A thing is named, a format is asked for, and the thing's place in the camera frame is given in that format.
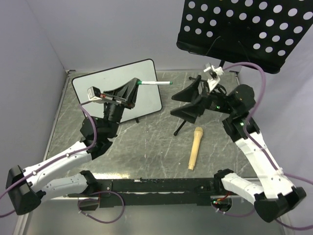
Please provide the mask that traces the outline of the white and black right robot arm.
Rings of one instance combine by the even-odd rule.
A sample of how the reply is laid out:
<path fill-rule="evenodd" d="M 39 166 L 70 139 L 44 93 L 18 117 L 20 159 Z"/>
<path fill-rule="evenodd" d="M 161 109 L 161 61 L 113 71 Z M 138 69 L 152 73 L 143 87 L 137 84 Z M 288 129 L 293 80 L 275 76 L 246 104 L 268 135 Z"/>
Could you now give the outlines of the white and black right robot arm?
<path fill-rule="evenodd" d="M 172 96 L 172 100 L 185 105 L 173 109 L 171 115 L 195 123 L 205 110 L 228 114 L 223 120 L 225 132 L 246 156 L 261 183 L 253 184 L 230 169 L 219 170 L 214 175 L 214 191 L 219 195 L 229 191 L 246 199 L 265 222 L 293 210 L 306 197 L 306 192 L 284 175 L 267 149 L 256 122 L 246 120 L 256 103 L 253 88 L 242 84 L 228 94 L 222 85 L 210 91 L 201 76 L 192 80 L 193 83 Z"/>

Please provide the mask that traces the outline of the white whiteboard with black frame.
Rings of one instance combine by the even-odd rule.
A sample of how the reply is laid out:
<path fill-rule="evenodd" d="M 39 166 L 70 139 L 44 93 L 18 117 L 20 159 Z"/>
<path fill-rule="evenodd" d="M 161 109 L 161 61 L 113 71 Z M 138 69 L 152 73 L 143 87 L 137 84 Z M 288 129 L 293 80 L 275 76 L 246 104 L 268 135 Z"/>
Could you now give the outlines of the white whiteboard with black frame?
<path fill-rule="evenodd" d="M 133 78 L 142 81 L 157 81 L 154 61 L 146 59 L 119 67 L 102 70 L 87 75 L 76 77 L 72 80 L 72 86 L 80 103 L 88 101 L 88 88 L 94 86 L 102 92 L 110 91 Z M 137 92 L 135 107 L 125 109 L 121 122 L 140 118 L 158 112 L 162 109 L 159 87 L 157 85 L 140 85 Z"/>

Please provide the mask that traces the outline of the white marker pen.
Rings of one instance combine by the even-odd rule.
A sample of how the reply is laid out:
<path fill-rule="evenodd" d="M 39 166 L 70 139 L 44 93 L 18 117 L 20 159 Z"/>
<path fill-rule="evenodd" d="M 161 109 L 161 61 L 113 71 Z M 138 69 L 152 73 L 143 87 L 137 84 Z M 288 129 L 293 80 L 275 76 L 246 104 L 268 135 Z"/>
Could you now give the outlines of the white marker pen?
<path fill-rule="evenodd" d="M 136 84 L 137 85 L 170 85 L 169 84 L 170 81 L 137 81 Z"/>

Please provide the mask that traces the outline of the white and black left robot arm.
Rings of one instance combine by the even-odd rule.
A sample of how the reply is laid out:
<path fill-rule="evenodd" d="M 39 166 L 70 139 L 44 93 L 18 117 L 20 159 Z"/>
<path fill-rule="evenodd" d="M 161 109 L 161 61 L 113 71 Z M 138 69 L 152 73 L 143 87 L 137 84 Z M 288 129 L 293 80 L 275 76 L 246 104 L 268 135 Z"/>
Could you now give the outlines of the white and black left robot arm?
<path fill-rule="evenodd" d="M 125 109 L 135 107 L 141 80 L 133 78 L 110 91 L 97 87 L 87 89 L 88 100 L 79 104 L 86 117 L 80 132 L 82 138 L 63 152 L 38 164 L 22 168 L 19 165 L 8 172 L 6 190 L 14 207 L 13 212 L 24 215 L 42 202 L 67 194 L 96 193 L 96 180 L 89 171 L 69 178 L 57 176 L 62 171 L 93 161 L 103 155 L 117 136 L 117 129 Z"/>

